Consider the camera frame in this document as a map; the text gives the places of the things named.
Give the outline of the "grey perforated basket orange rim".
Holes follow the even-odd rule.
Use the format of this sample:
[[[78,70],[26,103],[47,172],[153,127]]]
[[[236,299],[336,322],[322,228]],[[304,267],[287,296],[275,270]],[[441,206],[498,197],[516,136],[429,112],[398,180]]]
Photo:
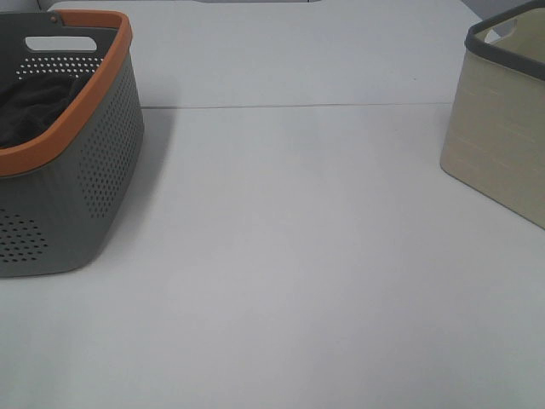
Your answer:
[[[129,186],[144,123],[125,14],[4,12],[1,88],[44,73],[92,77],[37,138],[1,148],[1,275],[90,262]]]

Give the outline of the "dark grey towel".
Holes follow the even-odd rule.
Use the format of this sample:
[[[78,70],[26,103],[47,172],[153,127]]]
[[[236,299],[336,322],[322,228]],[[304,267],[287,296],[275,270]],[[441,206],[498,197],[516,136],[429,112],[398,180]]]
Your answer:
[[[91,77],[44,73],[2,87],[1,148],[19,146],[48,130]]]

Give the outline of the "beige fabric bin grey rim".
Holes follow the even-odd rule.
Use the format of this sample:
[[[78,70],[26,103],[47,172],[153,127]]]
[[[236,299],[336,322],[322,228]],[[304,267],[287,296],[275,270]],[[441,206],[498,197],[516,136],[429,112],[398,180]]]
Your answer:
[[[544,3],[468,29],[440,167],[544,225]]]

